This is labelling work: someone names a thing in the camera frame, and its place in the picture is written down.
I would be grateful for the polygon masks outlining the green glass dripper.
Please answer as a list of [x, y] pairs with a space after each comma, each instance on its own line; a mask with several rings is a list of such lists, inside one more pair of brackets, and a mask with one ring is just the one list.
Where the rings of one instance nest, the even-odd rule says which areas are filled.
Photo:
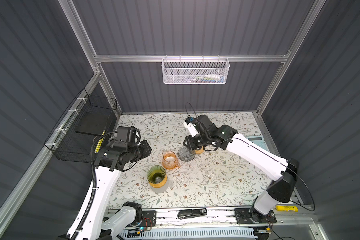
[[166, 169], [159, 165], [152, 166], [147, 171], [147, 180], [150, 184], [159, 184], [166, 177]]

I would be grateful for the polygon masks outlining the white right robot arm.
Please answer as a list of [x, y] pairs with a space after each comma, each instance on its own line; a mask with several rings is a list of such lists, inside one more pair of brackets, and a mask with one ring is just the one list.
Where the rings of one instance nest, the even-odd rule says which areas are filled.
[[218, 128], [206, 115], [188, 117], [184, 126], [190, 135], [186, 136], [183, 145], [189, 150], [211, 145], [229, 151], [262, 170], [272, 180], [249, 210], [253, 221], [259, 223], [271, 215], [278, 203], [290, 201], [298, 178], [298, 161], [286, 160], [262, 149], [228, 125]]

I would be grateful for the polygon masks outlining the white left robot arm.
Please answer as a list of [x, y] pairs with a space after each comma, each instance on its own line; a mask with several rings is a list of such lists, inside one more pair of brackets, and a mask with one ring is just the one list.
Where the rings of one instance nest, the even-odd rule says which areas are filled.
[[125, 165], [149, 157], [152, 149], [141, 139], [135, 127], [117, 127], [95, 138], [90, 148], [92, 181], [81, 209], [66, 234], [59, 240], [114, 240], [129, 225], [142, 221], [142, 205], [126, 202], [121, 209], [105, 220], [108, 202], [113, 188]]

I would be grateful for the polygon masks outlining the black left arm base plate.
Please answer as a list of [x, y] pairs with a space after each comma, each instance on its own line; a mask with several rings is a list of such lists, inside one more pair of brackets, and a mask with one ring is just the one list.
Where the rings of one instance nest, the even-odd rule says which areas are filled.
[[129, 224], [128, 227], [155, 227], [157, 219], [157, 211], [143, 210], [142, 217], [138, 222]]

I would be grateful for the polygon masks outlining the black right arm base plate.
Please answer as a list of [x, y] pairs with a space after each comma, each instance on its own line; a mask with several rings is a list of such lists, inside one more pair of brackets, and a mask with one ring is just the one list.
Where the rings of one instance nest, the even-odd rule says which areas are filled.
[[262, 215], [254, 208], [235, 208], [234, 216], [238, 224], [275, 224], [276, 216], [271, 210], [267, 215]]

